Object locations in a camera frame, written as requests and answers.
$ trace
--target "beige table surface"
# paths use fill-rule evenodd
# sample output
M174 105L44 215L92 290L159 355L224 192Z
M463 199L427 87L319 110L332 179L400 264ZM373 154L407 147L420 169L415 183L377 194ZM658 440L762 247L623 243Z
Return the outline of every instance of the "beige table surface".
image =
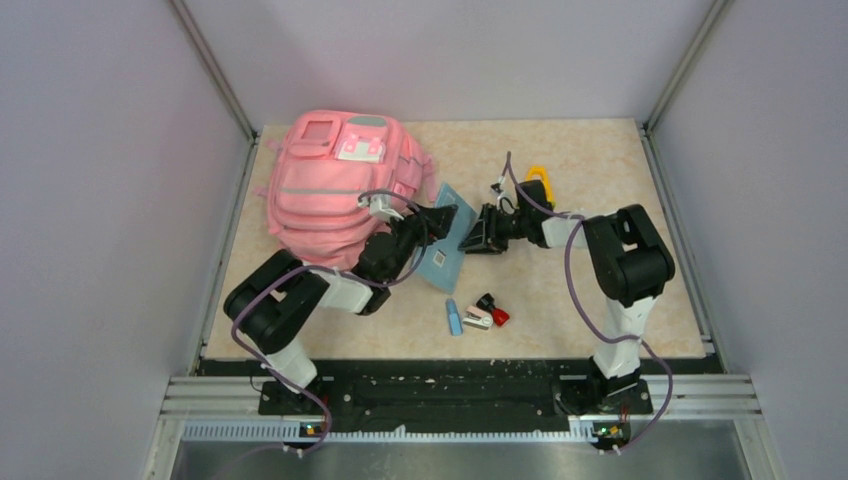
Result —
M493 201L489 185L500 174L506 151L512 150L519 179L531 165L547 168L559 210L609 213L641 203L672 249L633 120L421 122L406 126L433 155L439 181L450 183L478 212L483 203ZM282 126L263 130L206 358L247 356L230 338L231 322L221 305L229 292L278 248L266 228L265 199L254 192L267 186L275 161L266 142L282 139L286 130ZM509 183L507 188L513 191ZM575 250L573 264L581 302L600 326L604 297L588 252ZM453 298L463 310L486 292L512 315L502 328L465 328L463 335L451 336L445 315L448 295L413 275L393 287L391 298L371 316L317 309L300 338L312 358L567 358L592 354L596 340L580 320L566 289L563 249L544 250L527 241L512 240L509 251L501 256L467 255ZM646 341L663 357L704 356L679 272L651 312Z

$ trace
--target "gray floor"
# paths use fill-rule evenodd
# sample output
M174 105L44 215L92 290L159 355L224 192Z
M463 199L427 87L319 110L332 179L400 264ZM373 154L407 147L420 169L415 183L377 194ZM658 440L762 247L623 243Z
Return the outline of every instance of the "gray floor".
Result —
M252 443L186 442L174 480L206 479ZM732 422L662 422L622 457L581 444L329 444L304 460L271 450L227 479L749 479Z

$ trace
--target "metal frame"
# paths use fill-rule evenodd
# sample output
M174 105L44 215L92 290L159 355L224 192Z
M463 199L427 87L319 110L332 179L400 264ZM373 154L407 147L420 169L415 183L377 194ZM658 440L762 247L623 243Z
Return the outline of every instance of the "metal frame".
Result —
M211 81L218 89L224 103L232 113L235 121L246 136L253 139L253 146L245 167L242 171L238 193L233 201L228 229L223 240L221 261L212 282L209 304L204 314L204 327L201 350L208 338L209 330L214 319L218 296L220 295L223 272L229 259L229 249L238 224L238 218L244 201L247 183L257 148L257 132L250 125L247 114L241 107L229 82L224 76L218 62L205 41L194 18L189 12L184 0L168 0L180 25L186 31L188 39L196 49L204 68ZM695 311L702 338L708 353L722 351L720 341L711 326L709 302L701 291L701 280L692 252L687 246L686 231L681 221L679 208L671 189L662 159L657 151L653 133L664 118L666 111L673 102L681 85L689 72L697 63L707 41L715 31L715 27L724 17L732 0L715 0L706 18L695 34L686 53L664 88L651 115L644 124L639 126L640 136L645 155L657 187L660 203L666 215L671 231L672 240L681 271L689 289L692 307ZM652 396L663 396L668 388L668 381L661 375L644 375ZM145 477L148 480L169 479L180 442L186 431L186 439L198 440L227 440L227 441L262 441L270 435L276 441L308 441L299 437L297 423L283 423L278 417L260 416L258 406L261 393L254 390L250 377L174 377L168 386L154 433L154 439L148 454ZM256 380L266 381L270 377ZM756 398L753 385L747 375L731 374L698 374L676 375L675 390L668 412L660 419L666 421L698 422L711 420L733 421L739 435L742 452L753 480L783 479L779 460L777 459L771 438L768 435L762 411ZM633 420L645 420L650 416L632 416ZM547 432L539 434L489 434L479 436L470 434L410 434L405 431L380 432L374 435L331 434L328 441L358 441L358 442L446 442L446 441L586 441L590 432L587 425L591 422L614 421L614 416L593 415L569 417L575 425L570 432Z

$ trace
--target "pink backpack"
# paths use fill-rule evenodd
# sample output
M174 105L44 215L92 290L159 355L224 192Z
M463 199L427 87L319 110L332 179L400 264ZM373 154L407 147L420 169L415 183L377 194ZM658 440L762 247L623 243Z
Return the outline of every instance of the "pink backpack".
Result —
M302 260L349 270L385 223L357 205L368 190L407 198L436 185L432 159L397 120L316 110L286 134L268 187L268 230ZM401 212L406 205L392 198Z

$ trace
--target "white wall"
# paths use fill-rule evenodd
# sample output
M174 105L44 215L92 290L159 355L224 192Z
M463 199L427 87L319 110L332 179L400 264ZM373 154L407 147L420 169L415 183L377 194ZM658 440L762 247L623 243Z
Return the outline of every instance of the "white wall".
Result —
M246 141L164 1L0 6L0 478L140 475Z
M736 2L658 132L790 478L845 478L848 3Z
M189 0L251 121L646 118L710 0Z

